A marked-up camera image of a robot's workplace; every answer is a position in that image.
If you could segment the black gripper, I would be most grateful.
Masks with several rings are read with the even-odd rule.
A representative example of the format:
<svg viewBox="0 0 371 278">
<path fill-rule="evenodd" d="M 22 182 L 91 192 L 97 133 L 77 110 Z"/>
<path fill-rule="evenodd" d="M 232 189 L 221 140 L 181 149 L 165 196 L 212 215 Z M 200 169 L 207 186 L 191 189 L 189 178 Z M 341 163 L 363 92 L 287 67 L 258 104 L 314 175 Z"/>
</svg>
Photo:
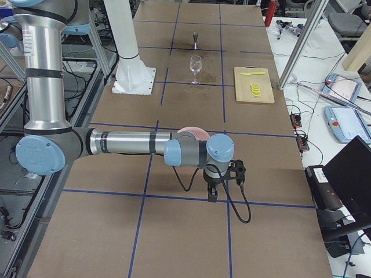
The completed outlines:
<svg viewBox="0 0 371 278">
<path fill-rule="evenodd" d="M 215 164 L 208 163 L 203 171 L 203 178 L 208 184 L 208 202 L 217 202 L 218 191 L 217 187 L 222 184 L 227 192 L 225 181 L 229 176 L 228 167 L 220 170 Z"/>
</svg>

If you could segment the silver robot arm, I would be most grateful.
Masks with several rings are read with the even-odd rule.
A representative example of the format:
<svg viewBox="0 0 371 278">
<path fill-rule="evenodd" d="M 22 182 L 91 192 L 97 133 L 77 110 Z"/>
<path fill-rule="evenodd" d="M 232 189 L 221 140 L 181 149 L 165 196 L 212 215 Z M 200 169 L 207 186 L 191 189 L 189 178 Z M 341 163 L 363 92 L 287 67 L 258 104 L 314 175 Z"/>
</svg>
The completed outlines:
<svg viewBox="0 0 371 278">
<path fill-rule="evenodd" d="M 14 19 L 21 25 L 30 120 L 16 146 L 18 162 L 29 172 L 49 175 L 75 160 L 100 153 L 159 155 L 172 167 L 203 170 L 208 199 L 231 179 L 237 161 L 234 142 L 200 128 L 172 133 L 112 132 L 76 128 L 66 119 L 61 33 L 90 23 L 88 1 L 13 1 Z"/>
</svg>

